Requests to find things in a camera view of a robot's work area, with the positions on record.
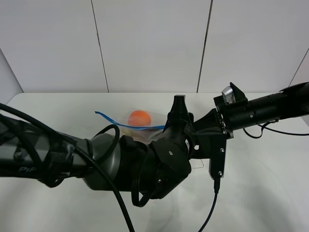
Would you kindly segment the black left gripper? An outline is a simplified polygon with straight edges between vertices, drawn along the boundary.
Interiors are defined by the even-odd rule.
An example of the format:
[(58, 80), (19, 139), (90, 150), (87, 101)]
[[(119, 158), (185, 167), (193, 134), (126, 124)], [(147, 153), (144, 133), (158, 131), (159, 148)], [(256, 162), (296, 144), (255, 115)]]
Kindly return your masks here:
[(192, 129), (171, 126), (150, 143), (156, 159), (155, 189), (151, 199), (163, 199), (191, 173)]

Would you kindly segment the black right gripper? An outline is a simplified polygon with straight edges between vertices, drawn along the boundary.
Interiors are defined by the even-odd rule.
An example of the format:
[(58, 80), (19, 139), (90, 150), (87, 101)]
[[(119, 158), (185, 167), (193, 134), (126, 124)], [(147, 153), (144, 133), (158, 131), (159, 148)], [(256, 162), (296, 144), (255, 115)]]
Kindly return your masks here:
[(205, 116), (193, 123), (193, 114), (187, 110), (185, 95), (175, 95), (167, 116), (166, 131), (192, 133), (194, 128), (201, 132), (221, 132), (221, 115), (224, 132), (228, 139), (232, 139), (234, 131), (249, 126), (253, 121), (250, 118), (251, 104), (245, 96), (234, 97), (232, 103), (225, 102), (223, 96), (218, 96), (214, 98), (214, 103), (217, 109), (211, 109)]

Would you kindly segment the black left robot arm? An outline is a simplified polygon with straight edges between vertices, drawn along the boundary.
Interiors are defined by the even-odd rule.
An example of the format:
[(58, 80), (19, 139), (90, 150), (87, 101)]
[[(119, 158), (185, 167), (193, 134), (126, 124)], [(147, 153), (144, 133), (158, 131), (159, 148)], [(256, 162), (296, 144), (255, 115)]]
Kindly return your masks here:
[[(174, 97), (157, 139), (142, 143), (131, 136), (100, 131), (92, 139), (57, 132), (40, 122), (0, 118), (0, 175), (32, 178), (54, 188), (65, 178), (82, 178), (93, 190), (131, 193), (134, 204), (162, 199), (191, 172), (195, 139), (192, 113), (183, 95)], [(83, 155), (94, 161), (112, 183), (101, 178)]]

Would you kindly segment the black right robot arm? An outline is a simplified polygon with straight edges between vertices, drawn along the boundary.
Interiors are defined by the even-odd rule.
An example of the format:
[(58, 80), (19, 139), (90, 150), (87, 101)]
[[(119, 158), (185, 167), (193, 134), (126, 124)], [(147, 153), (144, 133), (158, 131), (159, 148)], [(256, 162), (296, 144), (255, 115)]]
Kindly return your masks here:
[(230, 83), (214, 102), (216, 107), (194, 122), (195, 130), (219, 128), (231, 133), (262, 123), (306, 116), (309, 114), (309, 84), (300, 83), (276, 94), (248, 100), (236, 85)]

